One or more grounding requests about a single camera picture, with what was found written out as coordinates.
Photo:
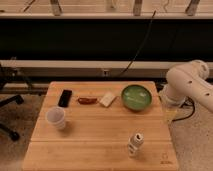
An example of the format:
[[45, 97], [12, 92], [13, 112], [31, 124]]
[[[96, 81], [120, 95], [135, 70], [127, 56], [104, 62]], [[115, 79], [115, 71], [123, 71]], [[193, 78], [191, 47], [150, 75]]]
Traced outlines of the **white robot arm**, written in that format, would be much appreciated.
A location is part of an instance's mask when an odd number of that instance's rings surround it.
[[176, 65], [166, 73], [167, 84], [160, 91], [167, 108], [180, 107], [187, 97], [213, 112], [213, 85], [206, 79], [209, 67], [202, 60]]

